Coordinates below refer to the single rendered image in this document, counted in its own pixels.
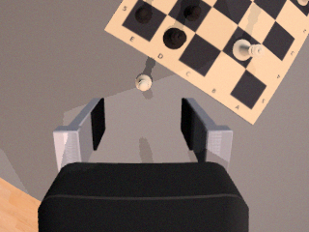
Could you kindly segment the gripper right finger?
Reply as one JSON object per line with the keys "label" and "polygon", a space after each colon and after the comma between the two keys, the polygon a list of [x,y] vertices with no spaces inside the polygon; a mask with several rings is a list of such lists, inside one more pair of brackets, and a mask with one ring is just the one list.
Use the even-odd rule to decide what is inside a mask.
{"label": "gripper right finger", "polygon": [[218,126],[193,98],[182,98],[181,131],[198,161],[217,162],[228,173],[233,131]]}

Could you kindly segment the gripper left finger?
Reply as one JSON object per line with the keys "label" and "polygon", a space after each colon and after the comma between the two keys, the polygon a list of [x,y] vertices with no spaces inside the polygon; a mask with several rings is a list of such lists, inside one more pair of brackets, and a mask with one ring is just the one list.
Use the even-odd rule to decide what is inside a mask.
{"label": "gripper left finger", "polygon": [[58,173],[68,163],[88,162],[104,132],[104,98],[92,98],[68,126],[52,132]]}

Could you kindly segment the chessboard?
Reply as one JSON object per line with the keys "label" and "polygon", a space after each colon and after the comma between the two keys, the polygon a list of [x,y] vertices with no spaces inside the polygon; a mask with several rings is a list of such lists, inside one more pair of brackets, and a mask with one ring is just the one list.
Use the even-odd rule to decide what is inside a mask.
{"label": "chessboard", "polygon": [[[187,6],[200,16],[187,20]],[[139,23],[147,8],[152,18]],[[162,37],[169,28],[187,35],[179,49]],[[296,0],[123,0],[105,31],[130,44],[188,80],[239,116],[255,123],[277,89],[309,33],[309,1]],[[238,40],[261,44],[265,55],[237,59]]]}

